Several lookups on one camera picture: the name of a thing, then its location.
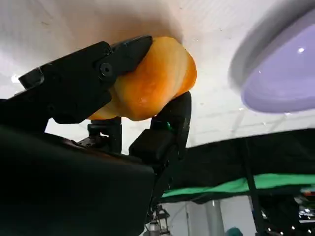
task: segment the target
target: screw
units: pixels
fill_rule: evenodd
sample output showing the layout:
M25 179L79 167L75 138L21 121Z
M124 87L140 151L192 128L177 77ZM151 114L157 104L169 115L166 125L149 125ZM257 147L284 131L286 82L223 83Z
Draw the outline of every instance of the screw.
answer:
M100 65L100 71L105 77L113 75L112 66L109 63L103 63L102 65Z

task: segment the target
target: orange fruit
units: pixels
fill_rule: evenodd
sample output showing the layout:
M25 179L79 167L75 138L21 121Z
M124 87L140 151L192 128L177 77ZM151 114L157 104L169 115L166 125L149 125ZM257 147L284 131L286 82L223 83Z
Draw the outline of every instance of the orange fruit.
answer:
M136 70L117 78L110 89L112 101L89 119L151 118L170 100L190 90L196 77L193 58L176 39L154 38Z

